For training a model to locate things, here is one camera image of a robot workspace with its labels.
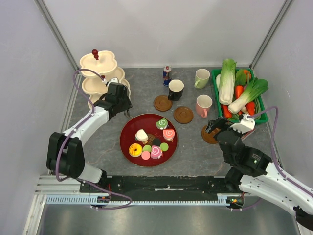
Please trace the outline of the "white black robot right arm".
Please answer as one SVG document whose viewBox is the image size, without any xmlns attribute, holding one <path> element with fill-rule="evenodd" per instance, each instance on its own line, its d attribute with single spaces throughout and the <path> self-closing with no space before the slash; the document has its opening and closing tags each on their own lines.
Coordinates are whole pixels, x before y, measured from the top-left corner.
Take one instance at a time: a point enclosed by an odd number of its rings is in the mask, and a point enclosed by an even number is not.
<svg viewBox="0 0 313 235">
<path fill-rule="evenodd" d="M 288 174 L 274 158 L 243 144 L 242 136 L 254 127 L 255 120 L 248 115 L 243 115 L 237 123 L 219 117 L 206 126 L 205 132 L 219 144 L 224 161 L 231 166 L 224 180 L 225 189 L 231 193 L 239 190 L 269 201 L 312 230 L 312 188 Z"/>
</svg>

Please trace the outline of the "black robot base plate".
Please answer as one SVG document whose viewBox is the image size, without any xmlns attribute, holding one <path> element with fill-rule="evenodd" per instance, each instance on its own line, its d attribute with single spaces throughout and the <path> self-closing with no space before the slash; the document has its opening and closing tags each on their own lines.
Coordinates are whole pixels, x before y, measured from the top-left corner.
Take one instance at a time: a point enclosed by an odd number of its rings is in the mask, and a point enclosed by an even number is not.
<svg viewBox="0 0 313 235">
<path fill-rule="evenodd" d="M 126 194 L 143 191 L 199 191 L 211 194 L 242 194 L 237 190 L 229 190 L 224 182 L 224 176 L 108 176 L 103 185 L 106 190 Z"/>
</svg>

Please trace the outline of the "black sandwich cookie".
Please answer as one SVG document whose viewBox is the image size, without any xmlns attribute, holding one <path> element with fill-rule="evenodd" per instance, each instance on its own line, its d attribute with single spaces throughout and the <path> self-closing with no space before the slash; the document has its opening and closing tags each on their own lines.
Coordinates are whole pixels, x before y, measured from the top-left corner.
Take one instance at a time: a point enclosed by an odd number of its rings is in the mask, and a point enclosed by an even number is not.
<svg viewBox="0 0 313 235">
<path fill-rule="evenodd" d="M 160 140 L 159 138 L 155 138 L 155 139 L 152 141 L 152 145 L 160 146 L 160 145 L 161 145 L 161 140 Z"/>
</svg>

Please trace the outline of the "hot pink swirl roll cake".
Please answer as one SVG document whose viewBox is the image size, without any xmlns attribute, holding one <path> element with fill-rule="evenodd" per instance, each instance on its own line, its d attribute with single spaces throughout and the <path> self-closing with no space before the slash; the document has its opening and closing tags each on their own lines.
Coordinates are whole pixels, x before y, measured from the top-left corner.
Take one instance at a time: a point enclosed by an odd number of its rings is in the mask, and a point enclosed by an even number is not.
<svg viewBox="0 0 313 235">
<path fill-rule="evenodd" d="M 153 145 L 151 149 L 151 158 L 152 159 L 160 159 L 162 156 L 162 149 L 160 146 Z"/>
</svg>

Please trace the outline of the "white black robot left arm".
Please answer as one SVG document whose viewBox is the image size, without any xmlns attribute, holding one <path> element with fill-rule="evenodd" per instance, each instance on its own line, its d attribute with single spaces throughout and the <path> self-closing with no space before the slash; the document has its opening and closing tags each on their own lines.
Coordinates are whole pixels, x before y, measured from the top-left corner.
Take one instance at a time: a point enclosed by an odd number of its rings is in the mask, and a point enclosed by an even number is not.
<svg viewBox="0 0 313 235">
<path fill-rule="evenodd" d="M 96 192 L 105 191 L 108 186 L 106 171 L 86 163 L 83 147 L 101 126 L 118 113 L 128 113 L 130 108 L 132 104 L 128 87 L 110 82 L 107 92 L 77 124 L 62 133 L 54 132 L 50 136 L 47 168 L 73 179 L 89 181 Z"/>
</svg>

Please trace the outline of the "silver metal serving tongs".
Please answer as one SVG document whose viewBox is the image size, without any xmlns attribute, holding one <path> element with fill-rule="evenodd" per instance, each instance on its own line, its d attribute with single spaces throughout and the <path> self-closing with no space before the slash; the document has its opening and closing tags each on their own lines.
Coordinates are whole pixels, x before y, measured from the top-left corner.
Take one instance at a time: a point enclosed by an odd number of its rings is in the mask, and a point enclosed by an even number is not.
<svg viewBox="0 0 313 235">
<path fill-rule="evenodd" d="M 124 115 L 125 115 L 127 118 L 132 118 L 132 116 L 130 115 L 129 109 L 127 109 L 127 110 L 124 111 Z"/>
</svg>

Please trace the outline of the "pink macaron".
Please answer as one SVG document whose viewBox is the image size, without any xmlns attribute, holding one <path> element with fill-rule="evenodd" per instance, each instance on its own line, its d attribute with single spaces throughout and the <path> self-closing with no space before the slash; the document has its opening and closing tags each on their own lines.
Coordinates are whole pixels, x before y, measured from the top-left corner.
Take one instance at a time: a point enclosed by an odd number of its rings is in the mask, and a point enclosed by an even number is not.
<svg viewBox="0 0 313 235">
<path fill-rule="evenodd" d="M 151 158 L 151 152 L 149 152 L 149 151 L 143 151 L 142 153 L 141 153 L 141 157 L 142 157 L 142 159 L 143 160 L 149 160 L 150 158 Z"/>
</svg>

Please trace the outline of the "yellow frosted donut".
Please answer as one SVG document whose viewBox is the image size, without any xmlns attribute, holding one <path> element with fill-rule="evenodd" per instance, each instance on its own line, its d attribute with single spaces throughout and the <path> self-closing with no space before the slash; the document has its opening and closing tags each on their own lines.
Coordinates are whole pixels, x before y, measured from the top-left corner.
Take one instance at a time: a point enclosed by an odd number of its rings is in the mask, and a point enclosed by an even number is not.
<svg viewBox="0 0 313 235">
<path fill-rule="evenodd" d="M 131 144 L 128 150 L 129 154 L 132 157 L 139 157 L 142 154 L 142 151 L 143 151 L 143 148 L 138 143 Z"/>
</svg>

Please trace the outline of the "green macaron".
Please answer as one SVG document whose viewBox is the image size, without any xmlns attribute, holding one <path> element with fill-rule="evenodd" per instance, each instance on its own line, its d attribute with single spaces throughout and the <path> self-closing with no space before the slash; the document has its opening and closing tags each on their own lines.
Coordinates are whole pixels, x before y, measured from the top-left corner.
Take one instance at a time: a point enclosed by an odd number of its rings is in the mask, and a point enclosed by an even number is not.
<svg viewBox="0 0 313 235">
<path fill-rule="evenodd" d="M 169 145 L 165 142 L 160 144 L 160 148 L 163 152 L 166 152 L 169 149 Z"/>
<path fill-rule="evenodd" d="M 143 146 L 143 151 L 148 151 L 148 152 L 151 152 L 152 151 L 152 147 L 150 145 L 144 145 Z"/>
</svg>

